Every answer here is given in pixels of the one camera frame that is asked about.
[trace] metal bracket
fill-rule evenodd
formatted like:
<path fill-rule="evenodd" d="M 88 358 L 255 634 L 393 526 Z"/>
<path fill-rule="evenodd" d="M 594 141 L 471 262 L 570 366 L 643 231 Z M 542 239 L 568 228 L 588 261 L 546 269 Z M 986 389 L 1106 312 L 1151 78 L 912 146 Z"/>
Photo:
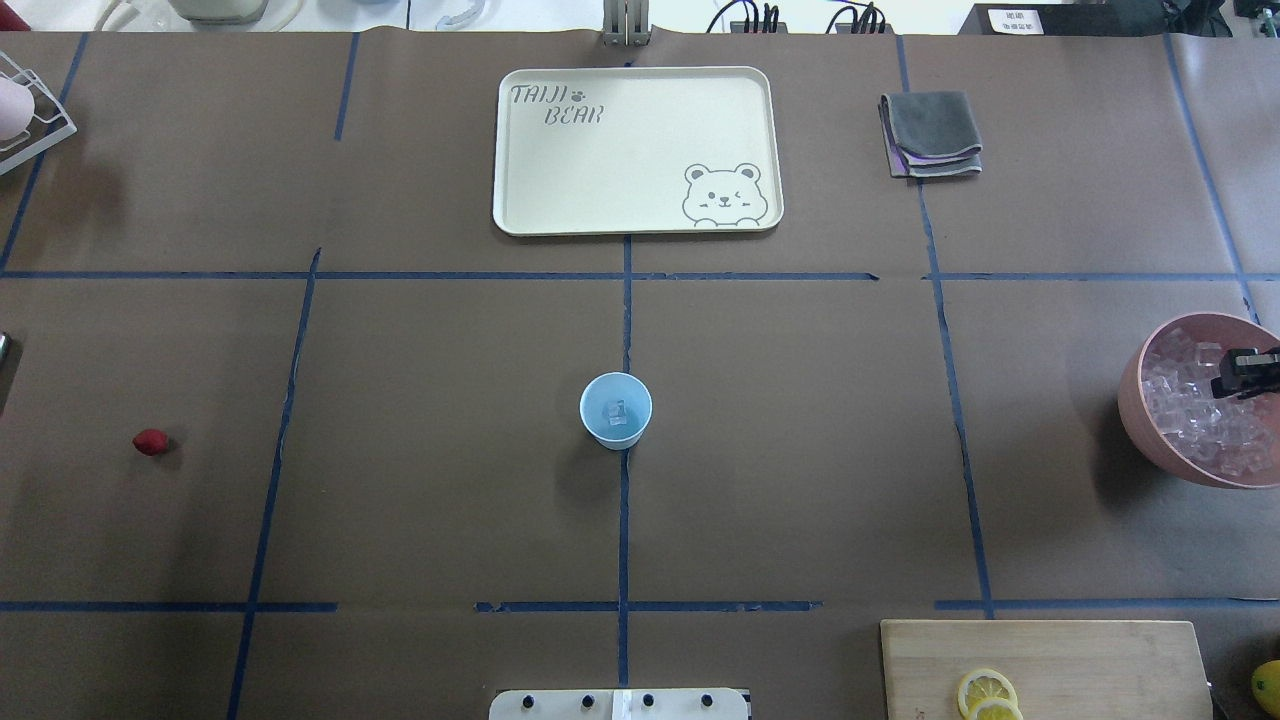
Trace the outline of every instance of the metal bracket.
<path fill-rule="evenodd" d="M 604 0 L 605 45 L 649 45 L 649 0 Z"/>

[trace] bowl of ice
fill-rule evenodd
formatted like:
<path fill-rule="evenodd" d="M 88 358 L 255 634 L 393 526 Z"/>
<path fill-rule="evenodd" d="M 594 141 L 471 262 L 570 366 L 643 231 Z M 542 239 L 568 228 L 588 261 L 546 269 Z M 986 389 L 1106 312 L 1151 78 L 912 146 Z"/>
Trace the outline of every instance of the bowl of ice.
<path fill-rule="evenodd" d="M 1219 488 L 1280 486 L 1280 395 L 1215 398 L 1228 350 L 1280 347 L 1242 318 L 1193 313 L 1156 328 L 1129 360 L 1120 419 L 1138 450 L 1164 470 Z"/>

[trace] lemon slice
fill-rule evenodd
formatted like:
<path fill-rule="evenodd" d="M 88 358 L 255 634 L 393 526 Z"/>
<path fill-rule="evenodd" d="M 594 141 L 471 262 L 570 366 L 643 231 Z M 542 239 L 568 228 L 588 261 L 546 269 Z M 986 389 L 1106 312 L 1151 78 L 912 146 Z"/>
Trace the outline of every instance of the lemon slice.
<path fill-rule="evenodd" d="M 966 720 L 1023 720 L 1023 711 L 1002 697 L 988 697 L 973 706 Z"/>
<path fill-rule="evenodd" d="M 1006 700 L 1015 710 L 1018 708 L 1018 693 L 1014 692 L 1014 684 L 1009 682 L 1009 678 L 991 667 L 979 667 L 960 679 L 960 687 L 956 688 L 956 702 L 960 705 L 961 716 L 969 717 L 970 711 L 987 698 Z"/>

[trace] bear illustration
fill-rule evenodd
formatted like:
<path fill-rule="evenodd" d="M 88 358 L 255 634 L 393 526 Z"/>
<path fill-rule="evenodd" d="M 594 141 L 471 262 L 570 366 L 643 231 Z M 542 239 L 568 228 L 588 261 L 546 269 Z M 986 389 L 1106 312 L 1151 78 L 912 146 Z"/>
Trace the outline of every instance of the bear illustration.
<path fill-rule="evenodd" d="M 707 165 L 685 169 L 689 195 L 685 215 L 695 228 L 760 227 L 769 204 L 760 193 L 760 168 L 742 163 L 732 170 L 712 170 Z"/>

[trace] white tray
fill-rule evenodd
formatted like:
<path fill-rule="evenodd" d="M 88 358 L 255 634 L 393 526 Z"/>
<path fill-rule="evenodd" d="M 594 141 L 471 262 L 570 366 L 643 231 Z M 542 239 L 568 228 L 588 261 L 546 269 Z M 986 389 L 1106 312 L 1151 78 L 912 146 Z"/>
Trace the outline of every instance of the white tray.
<path fill-rule="evenodd" d="M 782 219 L 755 68 L 516 70 L 498 86 L 493 220 L 511 234 L 758 231 Z"/>

